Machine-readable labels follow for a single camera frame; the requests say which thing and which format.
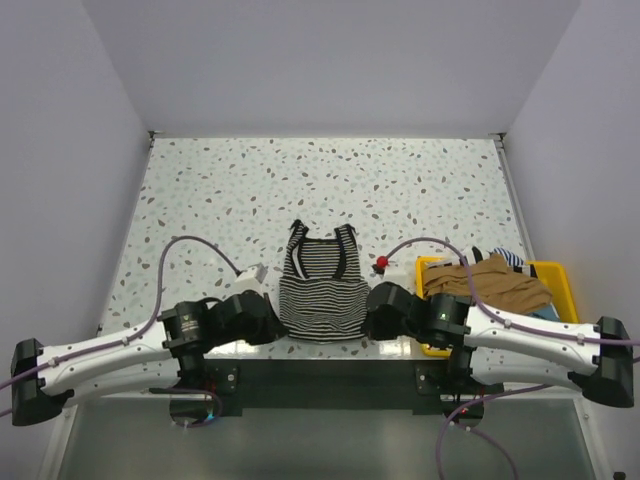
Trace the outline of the black white striped tank top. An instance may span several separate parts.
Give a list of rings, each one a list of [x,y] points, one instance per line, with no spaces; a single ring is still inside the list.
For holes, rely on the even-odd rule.
[[[361,272],[355,229],[308,236],[300,220],[290,227],[279,280],[279,320],[291,338],[327,344],[364,336],[370,286]]]

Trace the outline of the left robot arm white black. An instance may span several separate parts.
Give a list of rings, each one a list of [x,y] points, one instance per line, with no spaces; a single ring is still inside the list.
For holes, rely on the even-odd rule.
[[[61,346],[19,342],[11,363],[7,414],[15,426],[57,417],[91,394],[131,390],[205,391],[205,357],[235,341],[270,344],[287,333],[269,297],[252,290],[225,300],[185,301],[119,333]]]

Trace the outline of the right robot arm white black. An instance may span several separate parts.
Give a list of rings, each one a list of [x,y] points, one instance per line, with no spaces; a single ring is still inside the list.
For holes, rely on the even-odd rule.
[[[541,384],[578,391],[608,407],[635,403],[635,343],[612,317],[594,324],[550,322],[468,297],[422,299],[384,282],[368,295],[363,331],[373,340],[408,336],[449,350],[441,382],[454,392],[476,385]]]

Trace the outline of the navy white striped tank top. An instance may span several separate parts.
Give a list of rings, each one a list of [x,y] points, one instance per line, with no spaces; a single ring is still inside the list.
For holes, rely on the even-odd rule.
[[[495,247],[492,250],[481,249],[471,246],[462,250],[463,255],[469,265],[475,265],[481,261],[488,260],[491,256],[501,257],[506,265],[516,273],[521,273],[532,278],[537,278],[538,273],[534,265],[527,263],[519,255],[502,247]]]

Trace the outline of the tan tank top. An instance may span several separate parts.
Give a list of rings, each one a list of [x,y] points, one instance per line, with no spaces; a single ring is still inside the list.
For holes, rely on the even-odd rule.
[[[499,254],[470,266],[480,300],[492,307],[517,314],[530,314],[551,305],[552,292],[537,277],[511,268]],[[471,297],[463,265],[440,265],[422,269],[425,297],[436,294]]]

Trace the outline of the blue tank top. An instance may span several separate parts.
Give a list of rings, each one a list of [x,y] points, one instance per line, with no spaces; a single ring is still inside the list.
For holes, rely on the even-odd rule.
[[[560,322],[559,315],[552,304],[529,313],[529,316],[552,322]]]

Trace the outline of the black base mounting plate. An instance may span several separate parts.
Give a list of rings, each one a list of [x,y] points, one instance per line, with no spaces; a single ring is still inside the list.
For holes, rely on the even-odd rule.
[[[223,416],[246,409],[410,410],[440,415],[444,398],[499,393],[500,384],[452,381],[443,360],[212,359],[204,381]]]

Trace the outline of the yellow plastic bin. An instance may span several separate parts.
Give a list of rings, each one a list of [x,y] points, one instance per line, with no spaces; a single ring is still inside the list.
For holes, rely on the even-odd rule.
[[[421,256],[415,262],[416,292],[424,297],[424,272],[432,263],[440,261],[439,257]],[[579,315],[571,292],[568,276],[564,267],[557,262],[529,261],[537,273],[537,278],[552,292],[552,305],[556,317],[564,323],[580,323]]]

